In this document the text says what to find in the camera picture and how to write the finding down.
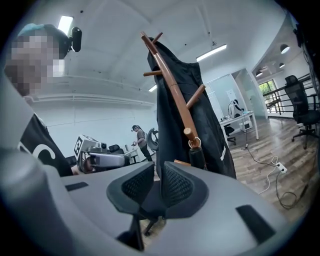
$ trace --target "black coat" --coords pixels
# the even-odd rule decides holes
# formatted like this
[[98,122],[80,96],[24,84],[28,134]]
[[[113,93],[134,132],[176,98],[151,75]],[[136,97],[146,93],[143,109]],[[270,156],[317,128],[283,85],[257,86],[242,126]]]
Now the black coat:
[[[184,63],[163,44],[156,47],[172,72],[186,102],[203,84],[198,63]],[[160,70],[153,55],[147,57],[152,71]],[[165,161],[180,160],[190,163],[188,139],[175,101],[162,75],[154,77],[157,84],[158,146],[157,164],[164,167]],[[201,139],[204,158],[210,172],[236,178],[234,162],[224,139],[219,121],[204,91],[199,100],[190,108],[190,113]]]

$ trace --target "window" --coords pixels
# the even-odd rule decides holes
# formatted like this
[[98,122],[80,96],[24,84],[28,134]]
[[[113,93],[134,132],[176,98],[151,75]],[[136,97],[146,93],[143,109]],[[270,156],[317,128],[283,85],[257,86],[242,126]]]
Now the window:
[[[264,83],[259,84],[259,89],[262,95],[270,93],[277,89],[274,80],[266,81]],[[276,91],[269,95],[263,96],[264,102],[266,104],[266,108],[270,113],[277,113],[283,111],[282,103],[280,102],[279,93]]]

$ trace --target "railing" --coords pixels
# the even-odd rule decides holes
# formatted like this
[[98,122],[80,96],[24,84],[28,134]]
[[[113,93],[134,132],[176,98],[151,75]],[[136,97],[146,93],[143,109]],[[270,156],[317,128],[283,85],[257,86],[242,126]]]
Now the railing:
[[[303,83],[304,89],[307,94],[307,98],[312,99],[312,102],[310,102],[308,104],[313,105],[314,110],[319,109],[319,100],[318,100],[318,102],[316,102],[317,94],[313,93],[314,87],[312,85],[310,74],[306,74],[304,76],[299,77],[298,81]],[[264,103],[266,105],[268,114],[269,113],[270,114],[276,113],[281,116],[283,113],[290,113],[290,112],[293,113],[294,112],[293,105],[292,105],[288,95],[286,94],[285,86],[263,94],[263,98],[264,98]]]

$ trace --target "wooden coat rack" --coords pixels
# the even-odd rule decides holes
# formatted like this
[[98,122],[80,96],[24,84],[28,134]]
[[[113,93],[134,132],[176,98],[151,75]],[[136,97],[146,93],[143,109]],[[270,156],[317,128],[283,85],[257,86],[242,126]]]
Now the wooden coat rack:
[[202,84],[200,87],[195,91],[194,95],[191,97],[191,99],[186,103],[180,88],[172,75],[170,69],[168,68],[166,62],[162,58],[161,54],[158,52],[155,43],[158,41],[158,39],[162,36],[162,32],[158,34],[153,41],[149,39],[149,37],[146,35],[146,33],[141,32],[140,36],[141,39],[144,41],[145,45],[153,55],[158,67],[160,70],[157,71],[151,71],[151,72],[145,72],[143,74],[144,77],[147,76],[159,76],[162,75],[164,80],[166,81],[166,84],[172,94],[172,97],[174,99],[174,102],[176,104],[176,107],[179,111],[179,114],[181,116],[184,130],[183,133],[187,136],[189,139],[189,146],[192,149],[200,148],[201,147],[201,140],[198,137],[198,133],[195,127],[195,123],[191,117],[189,109],[195,104],[195,102],[198,100],[200,95],[204,92],[205,86]]

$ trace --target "power strip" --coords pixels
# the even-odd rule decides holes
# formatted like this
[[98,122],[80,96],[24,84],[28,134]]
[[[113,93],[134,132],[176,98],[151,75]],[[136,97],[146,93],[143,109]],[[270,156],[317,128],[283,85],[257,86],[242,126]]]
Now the power strip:
[[276,164],[276,167],[282,174],[285,174],[287,172],[287,168],[280,162]]

